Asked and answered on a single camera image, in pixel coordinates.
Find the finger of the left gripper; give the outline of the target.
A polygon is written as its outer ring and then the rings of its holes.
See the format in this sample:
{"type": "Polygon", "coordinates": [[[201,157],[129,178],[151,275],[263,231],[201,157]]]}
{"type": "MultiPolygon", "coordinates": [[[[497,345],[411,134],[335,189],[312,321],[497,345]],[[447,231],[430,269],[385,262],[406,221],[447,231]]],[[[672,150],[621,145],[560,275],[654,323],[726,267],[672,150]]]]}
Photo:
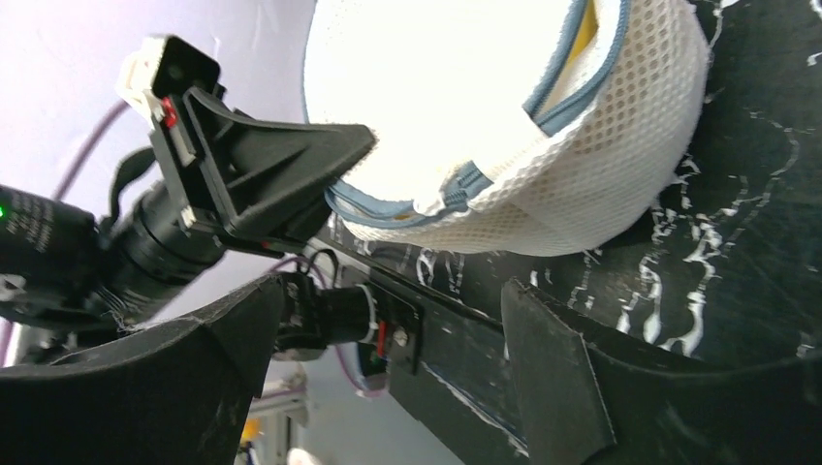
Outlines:
{"type": "Polygon", "coordinates": [[[286,216],[325,195],[375,144],[364,125],[257,120],[198,88],[182,104],[220,221],[236,236],[272,228],[277,207],[286,216]]]}
{"type": "Polygon", "coordinates": [[[277,207],[269,214],[269,217],[273,215],[277,219],[272,228],[242,233],[240,236],[226,234],[224,246],[232,251],[263,257],[298,254],[325,226],[331,212],[324,194],[299,206],[290,215],[283,216],[282,209],[277,207]]]}

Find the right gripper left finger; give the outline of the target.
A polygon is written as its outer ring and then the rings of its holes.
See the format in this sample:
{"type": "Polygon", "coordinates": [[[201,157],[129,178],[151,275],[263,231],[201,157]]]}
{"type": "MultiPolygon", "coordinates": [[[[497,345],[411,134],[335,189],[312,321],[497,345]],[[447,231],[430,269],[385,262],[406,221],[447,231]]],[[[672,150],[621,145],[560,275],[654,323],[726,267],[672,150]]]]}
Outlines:
{"type": "Polygon", "coordinates": [[[265,277],[51,365],[1,372],[5,464],[230,464],[283,307],[265,277]]]}

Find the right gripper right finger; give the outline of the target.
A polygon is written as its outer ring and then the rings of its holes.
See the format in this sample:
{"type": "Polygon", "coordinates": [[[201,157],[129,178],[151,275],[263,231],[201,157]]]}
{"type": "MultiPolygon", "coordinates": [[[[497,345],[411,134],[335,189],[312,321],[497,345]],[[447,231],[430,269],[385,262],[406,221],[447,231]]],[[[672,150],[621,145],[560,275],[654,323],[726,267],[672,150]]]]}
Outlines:
{"type": "Polygon", "coordinates": [[[501,291],[534,464],[817,464],[821,357],[722,369],[601,325],[518,281],[501,291]]]}

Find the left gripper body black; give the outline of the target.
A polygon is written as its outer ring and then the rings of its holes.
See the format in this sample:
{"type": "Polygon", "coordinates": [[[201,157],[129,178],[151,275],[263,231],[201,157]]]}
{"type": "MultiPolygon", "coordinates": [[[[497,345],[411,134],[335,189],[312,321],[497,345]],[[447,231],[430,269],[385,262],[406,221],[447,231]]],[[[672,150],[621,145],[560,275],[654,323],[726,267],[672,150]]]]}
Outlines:
{"type": "Polygon", "coordinates": [[[111,185],[111,214],[101,223],[104,254],[97,268],[96,315],[104,321],[146,322],[202,274],[219,264],[225,246],[207,232],[187,230],[188,202],[173,178],[174,141],[161,121],[152,124],[150,146],[120,164],[111,185]],[[135,201],[124,217],[115,213],[128,169],[156,162],[163,179],[135,201]]]}

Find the grey-trim mesh laundry bag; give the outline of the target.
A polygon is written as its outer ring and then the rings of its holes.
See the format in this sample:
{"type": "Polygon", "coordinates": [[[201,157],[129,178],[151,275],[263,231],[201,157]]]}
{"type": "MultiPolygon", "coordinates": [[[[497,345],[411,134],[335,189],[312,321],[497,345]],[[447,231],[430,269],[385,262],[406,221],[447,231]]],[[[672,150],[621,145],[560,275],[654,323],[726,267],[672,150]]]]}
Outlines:
{"type": "Polygon", "coordinates": [[[687,1],[319,1],[306,116],[376,138],[327,202],[362,240],[596,248],[672,181],[709,58],[687,1]]]}

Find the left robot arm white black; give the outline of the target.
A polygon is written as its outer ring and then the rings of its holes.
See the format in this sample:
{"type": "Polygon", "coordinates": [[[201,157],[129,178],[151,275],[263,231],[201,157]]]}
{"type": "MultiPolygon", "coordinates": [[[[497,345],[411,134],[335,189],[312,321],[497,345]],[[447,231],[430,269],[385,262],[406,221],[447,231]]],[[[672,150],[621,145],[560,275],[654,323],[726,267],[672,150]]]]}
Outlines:
{"type": "Polygon", "coordinates": [[[264,121],[191,87],[150,114],[103,219],[1,190],[1,315],[74,335],[81,350],[139,331],[229,252],[299,253],[326,196],[374,146],[362,124],[264,121]]]}

